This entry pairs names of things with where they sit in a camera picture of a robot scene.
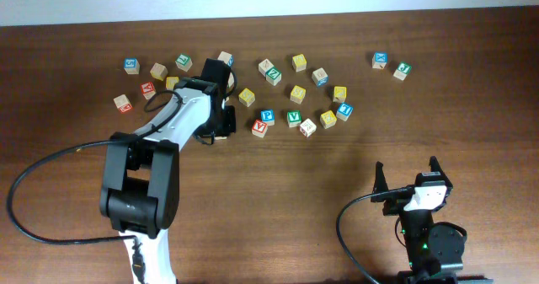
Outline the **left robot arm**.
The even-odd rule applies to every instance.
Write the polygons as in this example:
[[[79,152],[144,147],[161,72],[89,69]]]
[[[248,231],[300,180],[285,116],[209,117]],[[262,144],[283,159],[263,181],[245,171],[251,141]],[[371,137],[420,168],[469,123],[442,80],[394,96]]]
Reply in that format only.
[[[179,153],[190,138],[210,146],[236,131],[226,103],[234,78],[229,65],[209,58],[201,75],[173,86],[146,125],[110,138],[99,210],[125,244],[135,283],[177,281],[168,230],[179,208]]]

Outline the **yellow S block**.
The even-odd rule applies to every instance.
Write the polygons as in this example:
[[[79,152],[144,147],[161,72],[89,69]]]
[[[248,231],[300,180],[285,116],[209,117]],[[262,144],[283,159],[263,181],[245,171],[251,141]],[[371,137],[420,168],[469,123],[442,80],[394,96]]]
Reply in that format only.
[[[238,95],[238,100],[241,104],[245,105],[246,107],[249,107],[254,103],[256,97],[254,92],[252,92],[249,88],[245,88]]]

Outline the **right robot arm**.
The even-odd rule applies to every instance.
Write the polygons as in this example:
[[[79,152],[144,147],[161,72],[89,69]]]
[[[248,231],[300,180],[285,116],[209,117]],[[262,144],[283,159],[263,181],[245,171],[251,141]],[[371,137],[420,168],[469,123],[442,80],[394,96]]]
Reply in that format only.
[[[403,230],[409,271],[398,272],[399,283],[492,283],[484,276],[459,277],[467,231],[450,222],[435,222],[433,214],[445,206],[453,184],[437,158],[430,157],[430,171],[417,174],[415,181],[389,189],[383,163],[376,163],[373,202],[382,202],[385,216],[397,216]]]

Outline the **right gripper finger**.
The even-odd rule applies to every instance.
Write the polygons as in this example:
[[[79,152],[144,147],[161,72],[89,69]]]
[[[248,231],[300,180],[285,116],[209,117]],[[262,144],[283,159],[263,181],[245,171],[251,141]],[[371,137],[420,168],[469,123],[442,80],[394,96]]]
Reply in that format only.
[[[429,177],[440,177],[442,179],[447,178],[436,156],[430,157],[429,166],[430,166]]]
[[[386,191],[388,191],[388,186],[387,186],[385,174],[383,172],[383,163],[380,161],[377,161],[376,169],[375,169],[375,181],[374,181],[372,193],[380,194]]]

